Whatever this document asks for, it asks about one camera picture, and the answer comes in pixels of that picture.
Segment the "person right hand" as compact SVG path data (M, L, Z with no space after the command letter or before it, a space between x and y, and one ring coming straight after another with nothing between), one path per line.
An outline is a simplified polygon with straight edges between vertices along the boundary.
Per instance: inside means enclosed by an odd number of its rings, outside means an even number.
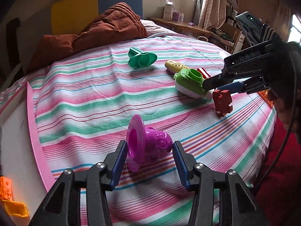
M274 128L274 137L282 139L289 129L292 107L288 106L286 101L277 97L272 90L268 91L268 99L273 101L277 113L277 120ZM291 129L291 142L300 144L300 107L296 107L293 124Z

